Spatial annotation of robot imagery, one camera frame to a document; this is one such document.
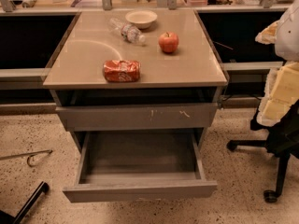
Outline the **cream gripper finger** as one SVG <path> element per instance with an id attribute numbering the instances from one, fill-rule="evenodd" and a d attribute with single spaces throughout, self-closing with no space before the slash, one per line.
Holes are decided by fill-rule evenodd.
<path id="1" fill-rule="evenodd" d="M 260 33 L 258 33 L 255 37 L 255 41 L 261 44 L 269 45 L 274 44 L 276 42 L 278 28 L 278 21 L 274 21 L 269 26 L 264 28 Z"/>
<path id="2" fill-rule="evenodd" d="M 298 100 L 299 62 L 286 62 L 279 69 L 271 69 L 258 107 L 257 122 L 267 127 L 274 126 Z"/>

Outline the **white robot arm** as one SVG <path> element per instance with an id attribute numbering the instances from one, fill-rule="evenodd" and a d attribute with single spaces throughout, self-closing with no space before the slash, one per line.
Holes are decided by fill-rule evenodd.
<path id="1" fill-rule="evenodd" d="M 299 100 L 299 0 L 294 0 L 280 19 L 258 33 L 255 40 L 274 44 L 276 55 L 286 61 L 279 69 L 270 69 L 258 107 L 257 122 L 271 127 Z"/>

